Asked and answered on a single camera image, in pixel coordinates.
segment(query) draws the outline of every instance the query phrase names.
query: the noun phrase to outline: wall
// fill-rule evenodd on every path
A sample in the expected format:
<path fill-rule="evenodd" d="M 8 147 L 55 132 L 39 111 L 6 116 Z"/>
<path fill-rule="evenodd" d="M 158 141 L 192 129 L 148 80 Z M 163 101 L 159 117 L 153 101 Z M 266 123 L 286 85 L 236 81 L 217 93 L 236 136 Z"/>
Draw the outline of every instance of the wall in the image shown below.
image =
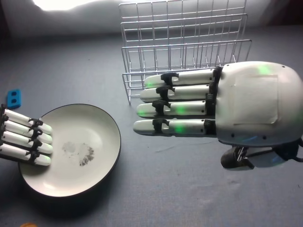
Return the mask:
<path fill-rule="evenodd" d="M 215 0 L 226 4 L 227 0 Z M 120 32 L 118 5 L 125 0 L 99 0 L 67 11 L 43 11 L 32 0 L 2 0 L 13 38 Z M 248 26 L 264 26 L 289 0 L 247 0 Z"/>

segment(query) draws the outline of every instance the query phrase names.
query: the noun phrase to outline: dish rack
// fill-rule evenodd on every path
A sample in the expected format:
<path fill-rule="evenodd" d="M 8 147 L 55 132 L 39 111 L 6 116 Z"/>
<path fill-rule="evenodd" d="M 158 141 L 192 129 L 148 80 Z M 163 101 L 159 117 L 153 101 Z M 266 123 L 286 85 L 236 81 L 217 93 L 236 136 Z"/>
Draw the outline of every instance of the dish rack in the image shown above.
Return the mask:
<path fill-rule="evenodd" d="M 129 104 L 148 76 L 246 61 L 246 0 L 160 0 L 119 5 L 122 79 Z"/>

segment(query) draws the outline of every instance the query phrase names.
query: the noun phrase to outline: blue block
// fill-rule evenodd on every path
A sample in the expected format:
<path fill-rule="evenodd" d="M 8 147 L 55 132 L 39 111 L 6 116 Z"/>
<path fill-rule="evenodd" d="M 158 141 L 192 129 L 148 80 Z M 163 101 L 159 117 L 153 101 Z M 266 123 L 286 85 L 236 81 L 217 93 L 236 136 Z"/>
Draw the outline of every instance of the blue block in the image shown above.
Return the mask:
<path fill-rule="evenodd" d="M 21 106 L 21 91 L 19 89 L 8 92 L 8 109 L 16 109 Z"/>

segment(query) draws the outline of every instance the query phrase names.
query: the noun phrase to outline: gray tablecloth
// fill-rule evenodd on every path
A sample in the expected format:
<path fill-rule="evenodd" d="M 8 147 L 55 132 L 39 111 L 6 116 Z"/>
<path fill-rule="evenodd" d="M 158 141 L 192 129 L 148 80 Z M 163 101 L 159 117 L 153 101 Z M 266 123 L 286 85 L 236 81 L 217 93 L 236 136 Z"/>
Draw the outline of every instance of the gray tablecloth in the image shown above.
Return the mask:
<path fill-rule="evenodd" d="M 303 27 L 251 29 L 249 61 L 285 64 L 303 75 Z M 62 105 L 106 110 L 122 136 L 116 168 L 88 195 L 49 200 L 29 190 L 17 163 L 0 160 L 0 226 L 301 227 L 303 165 L 237 172 L 221 167 L 229 146 L 211 138 L 157 138 L 132 130 L 119 35 L 34 41 L 0 53 L 0 95 L 22 91 L 17 112 L 38 118 Z"/>

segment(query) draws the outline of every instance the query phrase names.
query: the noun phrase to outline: round white plate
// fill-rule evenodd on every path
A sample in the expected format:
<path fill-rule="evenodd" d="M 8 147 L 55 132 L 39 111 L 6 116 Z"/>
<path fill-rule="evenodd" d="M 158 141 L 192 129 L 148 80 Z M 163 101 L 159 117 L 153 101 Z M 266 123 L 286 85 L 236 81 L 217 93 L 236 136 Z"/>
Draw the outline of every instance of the round white plate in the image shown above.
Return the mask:
<path fill-rule="evenodd" d="M 115 166 L 120 131 L 104 110 L 66 105 L 48 112 L 42 121 L 53 128 L 51 165 L 19 164 L 24 180 L 37 192 L 54 197 L 75 195 L 99 183 Z"/>

